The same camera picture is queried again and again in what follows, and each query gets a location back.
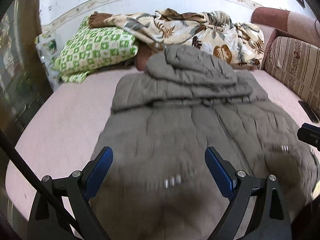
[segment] mattress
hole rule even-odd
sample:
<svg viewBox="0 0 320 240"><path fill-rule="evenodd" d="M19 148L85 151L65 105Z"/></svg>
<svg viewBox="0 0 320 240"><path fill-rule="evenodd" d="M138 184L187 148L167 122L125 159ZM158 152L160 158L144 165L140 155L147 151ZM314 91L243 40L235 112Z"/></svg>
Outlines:
<svg viewBox="0 0 320 240"><path fill-rule="evenodd" d="M66 83L52 94L16 145L39 179L45 175L51 175L53 179L67 177L84 168L110 115L118 81L122 76L136 72L132 68L93 74L81 85ZM253 75L270 100L286 110L299 126L304 122L311 123L296 94L265 71L257 70ZM11 162L6 174L6 190L28 220L36 191ZM63 201L72 213L67 198Z"/></svg>

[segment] floral blanket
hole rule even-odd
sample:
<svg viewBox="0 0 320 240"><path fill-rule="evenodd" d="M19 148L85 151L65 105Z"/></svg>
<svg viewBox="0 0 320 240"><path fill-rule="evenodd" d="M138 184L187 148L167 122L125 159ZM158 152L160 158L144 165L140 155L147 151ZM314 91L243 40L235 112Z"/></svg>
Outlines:
<svg viewBox="0 0 320 240"><path fill-rule="evenodd" d="M223 11L179 14L172 9L155 11L155 15L135 13L108 15L94 13L102 26L117 26L133 34L153 49L169 44L185 44L213 54L229 64L259 68L264 56L264 37L257 25L232 23Z"/></svg>

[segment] patterned fabric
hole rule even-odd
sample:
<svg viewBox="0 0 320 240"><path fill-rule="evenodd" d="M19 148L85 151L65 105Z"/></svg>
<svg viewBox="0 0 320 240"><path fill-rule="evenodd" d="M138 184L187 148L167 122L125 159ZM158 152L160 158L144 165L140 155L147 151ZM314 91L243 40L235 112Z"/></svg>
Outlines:
<svg viewBox="0 0 320 240"><path fill-rule="evenodd" d="M50 86L55 91L62 83L59 71L52 69L55 60L59 56L55 37L49 32L42 33L36 37L35 45L39 59L44 65Z"/></svg>
<svg viewBox="0 0 320 240"><path fill-rule="evenodd" d="M222 11L179 14L168 8L156 11L155 15L113 15L103 24L122 28L151 48L163 50L169 44L185 44L213 54L228 64L260 68L264 56L260 28L251 23L233 24L230 16Z"/></svg>
<svg viewBox="0 0 320 240"><path fill-rule="evenodd" d="M304 100L320 116L320 49L277 37L268 52L266 71Z"/></svg>
<svg viewBox="0 0 320 240"><path fill-rule="evenodd" d="M78 32L67 41L54 63L64 82L81 83L89 73L134 57L138 52L135 37L117 27L89 29L85 17Z"/></svg>

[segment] blue textured pad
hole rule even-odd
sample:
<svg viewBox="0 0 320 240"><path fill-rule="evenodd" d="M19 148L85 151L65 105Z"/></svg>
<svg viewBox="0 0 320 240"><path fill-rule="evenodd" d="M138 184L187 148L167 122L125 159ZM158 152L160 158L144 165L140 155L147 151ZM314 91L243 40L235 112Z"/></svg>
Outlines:
<svg viewBox="0 0 320 240"><path fill-rule="evenodd" d="M233 182L224 170L220 161L209 148L207 148L204 153L204 159L222 196L232 201L235 196L233 192Z"/></svg>
<svg viewBox="0 0 320 240"><path fill-rule="evenodd" d="M86 201L94 197L106 176L113 161L113 152L111 148L107 148L86 182L86 190L83 194Z"/></svg>

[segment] pillow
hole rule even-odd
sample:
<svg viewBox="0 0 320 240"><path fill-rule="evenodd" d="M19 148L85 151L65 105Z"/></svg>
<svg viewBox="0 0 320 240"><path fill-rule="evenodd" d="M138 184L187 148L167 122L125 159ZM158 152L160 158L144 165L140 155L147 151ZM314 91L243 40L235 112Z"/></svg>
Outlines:
<svg viewBox="0 0 320 240"><path fill-rule="evenodd" d="M268 52L265 69L320 116L319 48L297 39L277 37Z"/></svg>
<svg viewBox="0 0 320 240"><path fill-rule="evenodd" d="M117 27L89 29L89 17L85 17L63 47L53 70L60 72L64 82L81 83L94 70L125 61L137 52L135 36Z"/></svg>

